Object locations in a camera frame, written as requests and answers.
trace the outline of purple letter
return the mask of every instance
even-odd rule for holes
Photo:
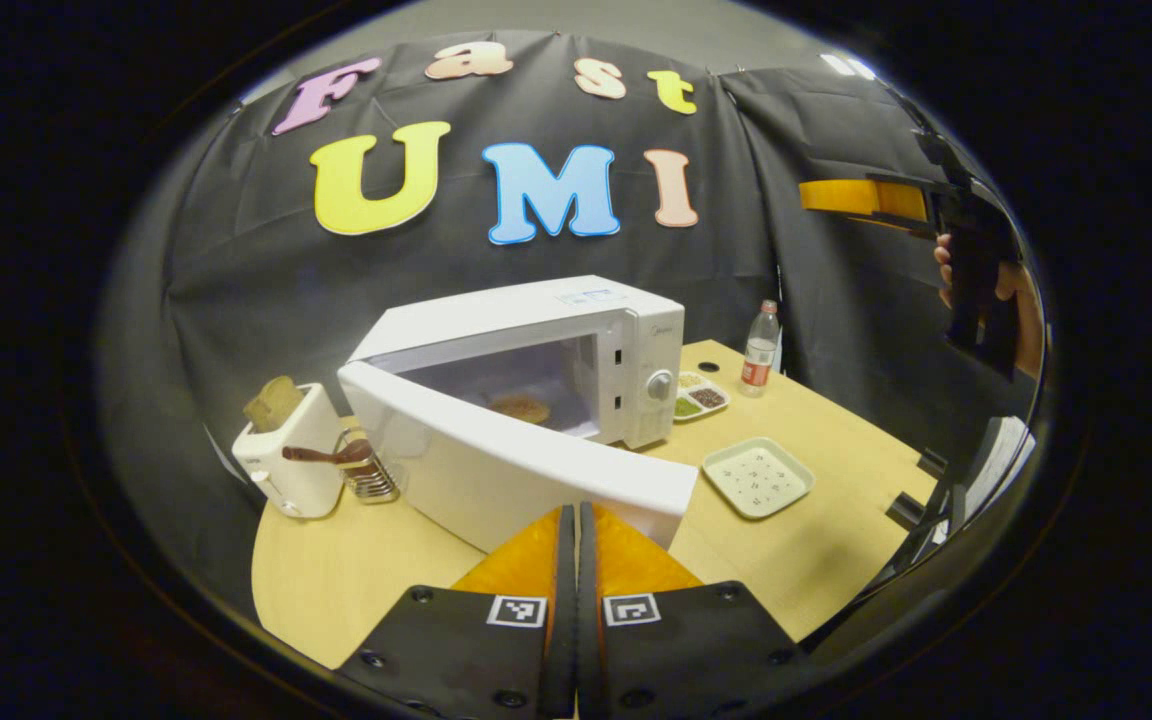
[[[287,111],[287,118],[274,128],[273,135],[282,135],[289,129],[296,129],[310,124],[317,119],[325,118],[332,108],[323,101],[332,96],[333,99],[342,99],[347,92],[353,90],[353,83],[358,82],[362,73],[380,67],[380,58],[370,58],[361,63],[347,65],[338,70],[321,74],[301,83],[301,94],[296,96],[296,101],[291,103],[291,109]]]

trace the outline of wooden table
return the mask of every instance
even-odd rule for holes
[[[704,373],[699,363],[721,369]],[[697,465],[713,450],[765,435],[814,473],[808,497],[766,520],[743,520],[700,473],[669,553],[705,583],[741,579],[791,638],[841,611],[896,552],[905,532],[886,516],[902,491],[927,501],[934,480],[919,454],[782,376],[763,397],[740,395],[742,357],[718,342],[682,348],[682,370],[707,376],[732,404],[679,423],[644,454]],[[447,588],[484,553],[403,498],[340,498],[323,520],[288,518],[266,505],[252,552],[262,624],[338,667],[412,584]]]

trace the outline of microwave knob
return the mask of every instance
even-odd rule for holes
[[[660,370],[647,379],[647,396],[653,400],[666,400],[672,385],[673,373],[669,373],[669,370]]]

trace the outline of yellow letter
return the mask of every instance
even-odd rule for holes
[[[673,150],[649,150],[643,156],[657,170],[657,187],[660,190],[657,221],[667,228],[695,225],[700,218],[687,200],[687,177],[682,174],[682,169],[687,167],[687,156]]]
[[[376,145],[374,135],[348,137],[310,156],[319,168],[314,182],[314,214],[336,234],[364,234],[392,228],[416,218],[438,190],[438,138],[452,131],[444,122],[416,123],[394,131],[407,145],[403,187],[384,200],[362,196],[362,157]]]
[[[613,63],[582,58],[576,60],[576,85],[589,94],[611,97],[612,100],[626,97],[626,83],[616,79],[621,77],[621,69]]]
[[[647,76],[657,81],[657,97],[666,108],[684,115],[696,112],[696,106],[682,97],[684,92],[695,90],[690,82],[682,82],[679,74],[673,70],[652,70]]]
[[[498,76],[513,68],[505,58],[505,46],[499,41],[465,41],[465,44],[444,47],[434,54],[438,60],[425,68],[426,76],[434,79],[448,79],[475,76]]]

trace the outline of microwave door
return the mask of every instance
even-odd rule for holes
[[[343,365],[339,379],[407,501],[484,552],[584,500],[668,548],[690,501],[690,465],[508,418],[365,361]]]

